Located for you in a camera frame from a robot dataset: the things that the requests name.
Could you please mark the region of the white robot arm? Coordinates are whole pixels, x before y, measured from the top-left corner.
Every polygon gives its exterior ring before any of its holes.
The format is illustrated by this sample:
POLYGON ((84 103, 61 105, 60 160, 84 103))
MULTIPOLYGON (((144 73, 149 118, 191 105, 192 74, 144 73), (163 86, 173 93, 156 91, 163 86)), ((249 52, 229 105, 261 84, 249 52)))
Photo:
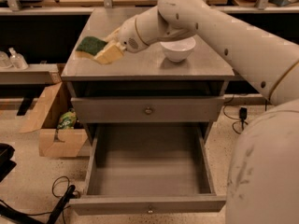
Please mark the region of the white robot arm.
POLYGON ((203 0, 158 0, 106 37, 96 55, 199 35, 272 108, 239 136, 227 181, 226 224, 299 224, 299 46, 209 7, 203 0))

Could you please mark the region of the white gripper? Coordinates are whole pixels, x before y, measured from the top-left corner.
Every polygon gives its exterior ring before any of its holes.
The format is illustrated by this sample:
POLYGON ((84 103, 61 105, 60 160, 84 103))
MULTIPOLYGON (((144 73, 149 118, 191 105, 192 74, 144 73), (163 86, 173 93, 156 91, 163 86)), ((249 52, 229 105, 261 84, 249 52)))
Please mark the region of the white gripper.
POLYGON ((158 8, 150 8, 128 19, 121 28, 106 36, 107 44, 94 59, 100 64, 110 64, 122 58, 125 49, 132 53, 147 49, 160 40, 162 28, 158 8))

